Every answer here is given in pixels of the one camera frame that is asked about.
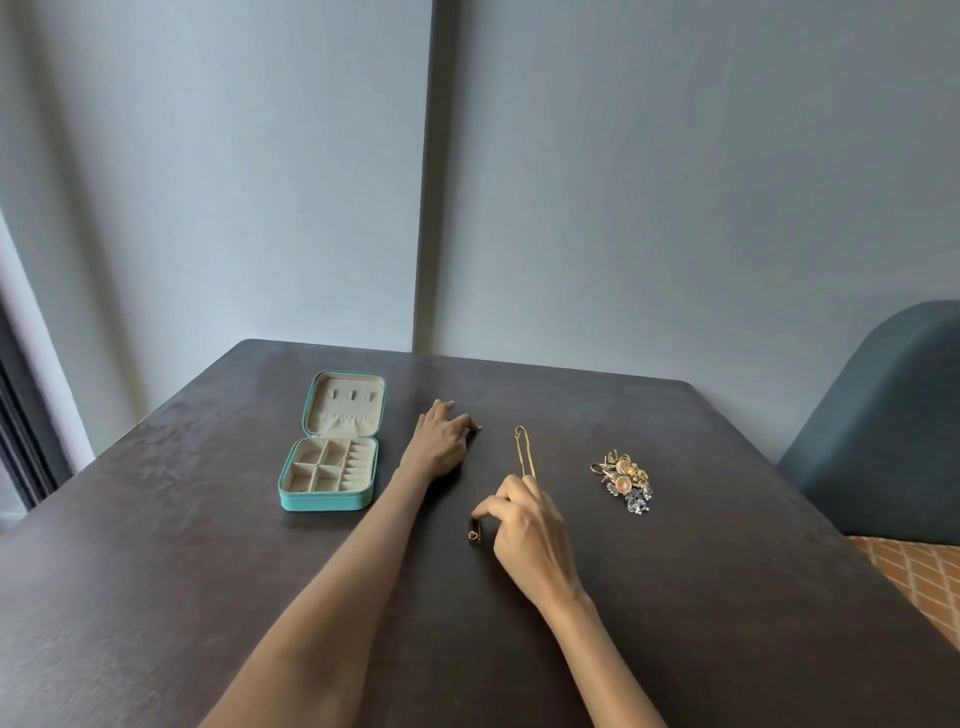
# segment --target jewelry box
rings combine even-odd
[[[382,376],[320,372],[303,408],[303,432],[277,488],[288,511],[356,511],[370,505],[387,385]]]

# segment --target dark wooden table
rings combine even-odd
[[[484,425],[435,484],[371,658],[361,726],[587,726],[562,655],[485,546],[472,491],[515,425],[584,584],[671,728],[960,725],[960,653],[688,384],[247,341],[0,538],[0,725],[190,726],[363,513],[287,514],[311,378],[386,377],[377,490],[417,415]],[[627,513],[588,466],[650,472]]]

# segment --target brooch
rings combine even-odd
[[[603,475],[601,482],[612,496],[623,496],[627,510],[642,516],[650,510],[649,502],[654,493],[646,471],[630,459],[630,455],[617,455],[613,449],[602,463],[593,463],[590,469]]]

